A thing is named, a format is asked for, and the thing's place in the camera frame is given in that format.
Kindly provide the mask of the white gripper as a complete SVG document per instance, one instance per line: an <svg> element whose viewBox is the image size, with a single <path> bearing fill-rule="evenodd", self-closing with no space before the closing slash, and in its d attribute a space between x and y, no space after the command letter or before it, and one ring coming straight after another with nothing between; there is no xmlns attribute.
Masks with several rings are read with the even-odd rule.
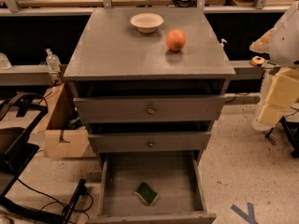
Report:
<svg viewBox="0 0 299 224"><path fill-rule="evenodd" d="M268 30L249 49L257 53L269 53L270 40L273 30ZM272 78L270 90L266 97L268 105L258 105L257 120L264 125L277 124L286 109L290 108L299 99L299 71L283 68Z"/></svg>

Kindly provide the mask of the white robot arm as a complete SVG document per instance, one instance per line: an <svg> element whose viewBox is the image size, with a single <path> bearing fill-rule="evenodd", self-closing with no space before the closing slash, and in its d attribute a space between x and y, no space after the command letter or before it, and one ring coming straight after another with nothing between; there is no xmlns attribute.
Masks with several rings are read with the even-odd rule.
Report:
<svg viewBox="0 0 299 224"><path fill-rule="evenodd" d="M268 53L269 61L280 67L274 75L265 76L253 120L256 130L265 131L275 127L299 99L299 2L295 1L249 49Z"/></svg>

